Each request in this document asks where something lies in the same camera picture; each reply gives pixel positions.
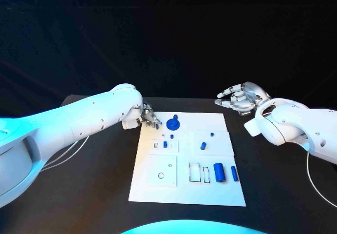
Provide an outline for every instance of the blue part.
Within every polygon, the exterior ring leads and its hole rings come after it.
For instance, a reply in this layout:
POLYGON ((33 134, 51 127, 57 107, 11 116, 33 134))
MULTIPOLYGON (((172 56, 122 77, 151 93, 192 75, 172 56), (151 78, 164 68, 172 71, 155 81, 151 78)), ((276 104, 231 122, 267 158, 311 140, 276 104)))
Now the blue part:
POLYGON ((175 131, 178 127, 180 127, 180 122, 177 120, 177 115, 174 115, 172 118, 167 120, 167 128, 175 131))
POLYGON ((231 166, 230 169, 231 169, 231 174, 233 174, 233 181, 239 181, 234 166, 231 166))
POLYGON ((200 149, 204 150, 204 148, 205 148, 205 143, 203 142, 200 149))
POLYGON ((216 182, 224 182, 226 177, 224 177, 224 171, 223 171, 223 164, 221 163, 214 164, 214 173, 216 173, 216 182))
POLYGON ((156 233, 174 233, 174 234, 263 234, 262 232, 231 225, 226 223, 203 221, 203 220, 168 220, 156 223, 145 224, 122 234, 156 234, 156 233))

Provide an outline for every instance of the black table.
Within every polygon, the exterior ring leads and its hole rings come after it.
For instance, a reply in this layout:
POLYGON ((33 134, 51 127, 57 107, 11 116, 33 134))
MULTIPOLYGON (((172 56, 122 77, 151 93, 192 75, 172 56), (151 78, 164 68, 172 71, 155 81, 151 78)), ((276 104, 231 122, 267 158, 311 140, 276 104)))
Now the black table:
MULTIPOLYGON (((69 96, 63 104, 80 98, 69 96)), ((200 219, 266 233, 335 233, 337 209, 311 187, 303 149, 292 143, 275 146, 262 135, 250 137, 243 123, 252 116, 240 117, 211 99, 146 100, 155 111, 223 113, 246 207, 128 202, 141 128, 122 130, 118 123, 89 137, 73 158, 41 172, 0 208, 0 232, 119 233, 156 221, 200 219)), ((322 195, 337 203, 332 165, 309 157, 309 172, 322 195)))

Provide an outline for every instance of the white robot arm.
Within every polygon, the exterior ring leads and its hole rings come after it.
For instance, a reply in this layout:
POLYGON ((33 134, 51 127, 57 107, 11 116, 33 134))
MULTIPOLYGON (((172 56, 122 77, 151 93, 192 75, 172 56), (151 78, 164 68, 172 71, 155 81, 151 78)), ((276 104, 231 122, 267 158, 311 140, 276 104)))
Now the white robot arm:
POLYGON ((303 104, 270 98, 253 83, 231 86, 217 94, 217 98, 231 94, 230 101, 214 103, 249 115, 256 110, 254 118, 244 128, 252 136, 259 133, 275 145, 293 142, 311 155, 337 164, 337 111, 309 109, 303 104))
POLYGON ((24 192, 51 155, 119 121, 123 129, 161 124, 131 84, 35 115, 0 118, 0 207, 24 192))

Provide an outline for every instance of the cable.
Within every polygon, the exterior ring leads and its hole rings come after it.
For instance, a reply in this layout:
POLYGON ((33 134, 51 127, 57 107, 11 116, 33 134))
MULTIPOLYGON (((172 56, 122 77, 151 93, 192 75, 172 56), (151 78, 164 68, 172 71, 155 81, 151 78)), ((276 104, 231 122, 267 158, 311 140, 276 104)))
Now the cable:
POLYGON ((76 152, 79 151, 79 149, 80 149, 82 146, 84 145, 84 143, 86 143, 86 141, 87 141, 87 138, 89 138, 89 136, 86 137, 86 139, 84 139, 84 141, 83 141, 80 147, 77 148, 77 150, 74 151, 74 153, 67 157, 67 159, 66 159, 64 161, 61 161, 60 163, 54 164, 53 166, 50 166, 50 167, 41 169, 40 172, 44 171, 44 170, 47 170, 47 169, 50 169, 50 168, 53 168, 54 166, 60 165, 61 163, 64 163, 64 162, 71 158, 71 156, 76 154, 76 152))
POLYGON ((71 144, 71 146, 67 148, 67 150, 64 151, 64 153, 63 153, 51 162, 48 162, 48 163, 43 166, 43 168, 44 168, 47 165, 50 165, 53 162, 56 162, 56 161, 64 156, 64 154, 69 152, 69 150, 70 150, 71 147, 77 144, 77 142, 79 142, 79 141, 76 141, 76 142, 71 144))
POLYGON ((311 182, 311 185, 315 189, 315 191, 318 192, 319 196, 322 197, 322 199, 337 208, 337 205, 322 196, 322 194, 319 193, 313 183, 312 183, 312 180, 311 180, 311 177, 309 177, 309 153, 306 154, 306 173, 308 173, 308 180, 311 182))

